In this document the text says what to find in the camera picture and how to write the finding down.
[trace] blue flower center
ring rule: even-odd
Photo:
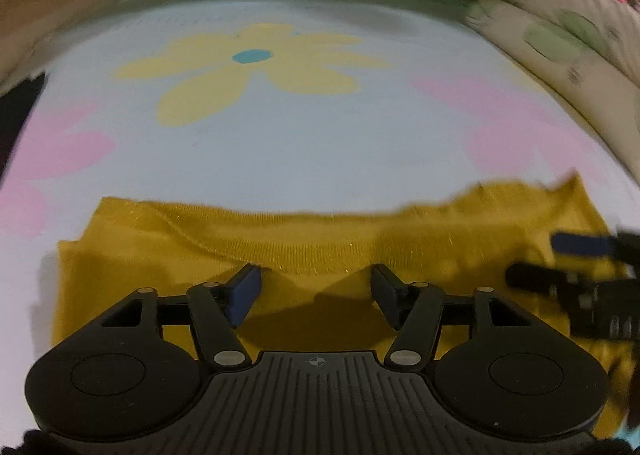
[[[238,63],[257,63],[268,60],[273,54],[264,49],[245,49],[232,56],[232,60]]]

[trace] ribbed black surface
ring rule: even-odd
[[[111,444],[64,440],[87,455],[570,455],[591,441],[478,433],[444,411],[419,375],[388,371],[372,353],[265,353],[247,371],[214,377],[161,431]]]

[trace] white circular logo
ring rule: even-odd
[[[309,360],[309,365],[313,365],[315,367],[321,367],[326,363],[326,359],[316,356]]]

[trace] yellow garment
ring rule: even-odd
[[[554,258],[549,236],[558,229],[607,233],[577,176],[553,190],[516,182],[476,186],[444,206],[373,216],[239,214],[105,198],[79,241],[60,242],[54,342],[139,287],[183,294],[206,279],[227,281],[250,262],[266,268],[262,294],[238,331],[254,358],[260,350],[373,349],[382,359],[395,332],[371,301],[372,263],[386,263],[404,281],[433,281],[450,294],[480,285],[505,290],[504,270],[515,260],[599,279],[623,274],[609,261]],[[509,296],[568,333],[555,302]],[[166,338],[193,353],[188,327],[178,329],[167,330]],[[443,330],[438,356],[462,342],[459,332]],[[620,356],[630,359],[627,343],[580,344],[606,369]],[[610,403],[598,433],[611,435],[622,414]]]

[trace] mattress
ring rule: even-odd
[[[462,24],[465,0],[121,0],[40,45],[47,83],[0,190],[0,439],[34,426],[56,243],[103,196],[378,212],[577,170],[612,228],[640,189],[544,84]]]

